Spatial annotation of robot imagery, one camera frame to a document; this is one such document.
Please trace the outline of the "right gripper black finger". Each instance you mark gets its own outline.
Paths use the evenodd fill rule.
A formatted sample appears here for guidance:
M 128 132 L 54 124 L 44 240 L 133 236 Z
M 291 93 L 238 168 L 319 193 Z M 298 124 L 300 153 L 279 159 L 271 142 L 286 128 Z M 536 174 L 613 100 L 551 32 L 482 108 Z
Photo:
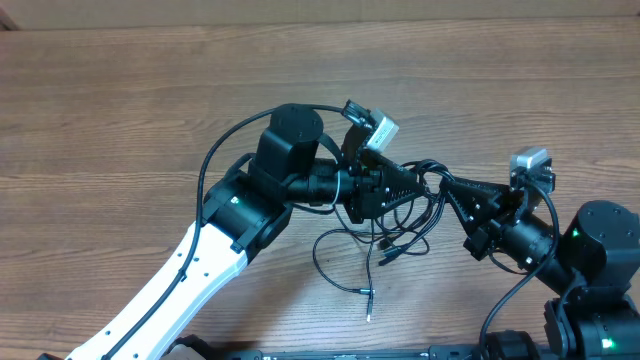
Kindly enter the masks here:
M 446 192 L 444 197 L 467 235 L 495 218 L 504 200 L 503 193 L 486 192 Z
M 440 184 L 441 189 L 451 199 L 457 202 L 490 202 L 508 194 L 508 185 L 474 181 L 455 177 L 453 180 L 444 179 Z

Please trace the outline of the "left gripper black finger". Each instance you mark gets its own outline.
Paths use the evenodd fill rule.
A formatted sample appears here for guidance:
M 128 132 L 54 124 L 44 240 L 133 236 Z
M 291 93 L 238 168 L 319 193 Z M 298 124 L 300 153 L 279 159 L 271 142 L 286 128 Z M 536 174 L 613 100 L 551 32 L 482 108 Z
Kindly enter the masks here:
M 426 187 L 418 180 L 418 175 L 407 168 L 389 160 L 380 153 L 372 152 L 372 159 L 383 167 L 385 182 L 401 190 L 425 193 Z
M 423 197 L 425 195 L 425 188 L 386 187 L 383 195 L 382 214 L 386 215 L 405 203 L 412 202 L 419 197 Z

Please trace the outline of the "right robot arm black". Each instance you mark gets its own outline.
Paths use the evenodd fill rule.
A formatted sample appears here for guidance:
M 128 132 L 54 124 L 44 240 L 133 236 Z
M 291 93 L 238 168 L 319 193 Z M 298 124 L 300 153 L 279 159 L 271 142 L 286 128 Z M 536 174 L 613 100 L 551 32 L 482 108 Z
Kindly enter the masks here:
M 440 189 L 478 261 L 501 253 L 556 293 L 545 333 L 558 359 L 636 359 L 639 310 L 628 294 L 639 269 L 639 216 L 611 201 L 584 203 L 566 230 L 545 158 L 512 164 L 507 185 L 447 176 Z

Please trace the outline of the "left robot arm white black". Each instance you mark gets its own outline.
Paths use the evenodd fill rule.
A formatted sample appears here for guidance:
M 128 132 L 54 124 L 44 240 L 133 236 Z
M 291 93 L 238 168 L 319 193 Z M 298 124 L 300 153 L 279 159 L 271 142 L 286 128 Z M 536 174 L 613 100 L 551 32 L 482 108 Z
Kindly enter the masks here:
M 398 131 L 379 110 L 340 109 L 352 127 L 352 154 L 325 133 L 325 106 L 284 104 L 235 125 L 269 124 L 255 152 L 210 189 L 197 185 L 194 222 L 174 253 L 71 359 L 160 359 L 203 306 L 288 226 L 295 207 L 330 213 L 341 204 L 353 223 L 374 221 L 427 193 L 419 176 L 381 154 Z

